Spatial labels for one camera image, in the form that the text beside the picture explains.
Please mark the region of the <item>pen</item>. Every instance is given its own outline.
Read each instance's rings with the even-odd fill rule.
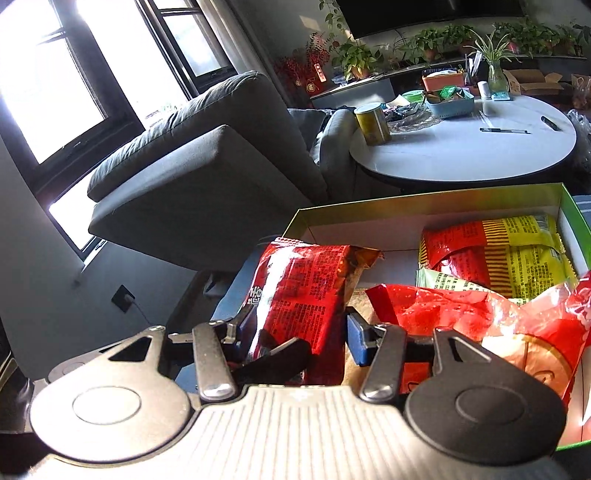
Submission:
[[[558,125],[556,125],[552,120],[550,120],[549,118],[542,116],[541,120],[548,125],[552,130],[554,130],[555,132],[559,132],[560,128],[558,128]]]
[[[527,130],[513,130],[511,128],[481,128],[481,132],[493,132],[500,134],[527,134],[531,135]]]

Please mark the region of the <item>open box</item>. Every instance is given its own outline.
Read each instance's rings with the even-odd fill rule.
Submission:
[[[366,270],[358,284],[415,284],[418,246],[426,228],[444,228],[471,220],[547,213],[557,220],[575,272],[591,265],[591,231],[566,188],[538,184],[457,190],[343,203],[299,210],[284,236],[319,244],[377,248],[385,258]],[[591,348],[577,369],[561,446],[591,440]]]

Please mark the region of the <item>red and yellow snack bag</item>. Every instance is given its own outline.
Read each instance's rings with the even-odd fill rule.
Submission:
[[[591,326],[591,272],[576,288],[564,282],[523,306],[487,291],[379,285],[366,293],[381,321],[410,335],[453,328],[547,384],[568,405]],[[419,372],[414,380],[427,376]]]
[[[489,288],[507,298],[532,299],[576,276],[555,220],[528,215],[479,220],[423,231],[420,268]]]

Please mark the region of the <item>yellow can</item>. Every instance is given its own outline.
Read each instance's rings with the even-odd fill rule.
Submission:
[[[381,103],[368,103],[355,109],[355,115],[368,145],[390,141],[390,130]]]

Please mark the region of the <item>blue plastic basket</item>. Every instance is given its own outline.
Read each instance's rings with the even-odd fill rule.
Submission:
[[[453,102],[429,103],[425,101],[431,113],[438,118],[446,119],[455,116],[469,115],[474,111],[474,96],[465,91],[465,100],[454,100]]]

